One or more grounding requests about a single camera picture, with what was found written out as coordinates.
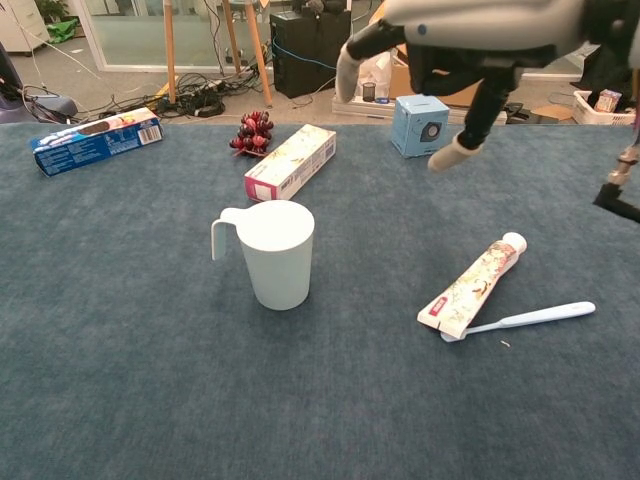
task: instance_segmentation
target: toothpaste tube cap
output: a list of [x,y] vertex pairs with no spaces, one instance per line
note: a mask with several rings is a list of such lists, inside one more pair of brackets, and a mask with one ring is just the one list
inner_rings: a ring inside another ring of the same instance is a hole
[[522,254],[527,249],[527,241],[519,233],[505,233],[502,237],[502,241],[511,245],[515,251],[518,252],[518,255]]

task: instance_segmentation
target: toothpaste box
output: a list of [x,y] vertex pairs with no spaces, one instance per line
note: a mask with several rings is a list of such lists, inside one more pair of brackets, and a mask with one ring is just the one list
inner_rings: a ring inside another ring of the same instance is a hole
[[396,98],[391,142],[403,157],[423,157],[444,146],[449,107],[436,97]]
[[51,177],[162,138],[158,117],[140,108],[36,138],[31,148],[40,170]]
[[258,202],[289,200],[336,153],[336,132],[305,125],[244,175]]

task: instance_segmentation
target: white basket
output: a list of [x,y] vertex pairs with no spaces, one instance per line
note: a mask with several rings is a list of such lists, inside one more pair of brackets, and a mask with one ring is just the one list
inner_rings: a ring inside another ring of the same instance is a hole
[[573,92],[573,119],[581,125],[633,125],[635,113],[596,112],[587,103],[591,92]]

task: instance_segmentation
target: white cup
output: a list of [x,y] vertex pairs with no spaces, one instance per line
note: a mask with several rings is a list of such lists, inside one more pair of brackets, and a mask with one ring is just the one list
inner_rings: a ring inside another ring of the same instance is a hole
[[225,208],[211,224],[213,260],[225,253],[228,225],[236,227],[258,301],[272,310],[289,310],[304,302],[311,280],[311,212],[288,200]]

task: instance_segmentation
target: toothbrush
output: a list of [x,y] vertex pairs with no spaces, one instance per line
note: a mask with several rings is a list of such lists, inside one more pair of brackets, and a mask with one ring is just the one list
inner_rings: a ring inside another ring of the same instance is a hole
[[568,303],[566,305],[559,305],[557,307],[545,308],[543,310],[536,310],[534,312],[505,317],[502,320],[488,325],[467,328],[460,338],[447,335],[444,332],[440,332],[440,336],[445,342],[458,342],[460,340],[464,340],[467,335],[471,335],[472,333],[488,332],[490,330],[498,330],[501,328],[523,327],[525,325],[533,325],[535,323],[579,317],[593,313],[595,310],[596,306],[591,302]]

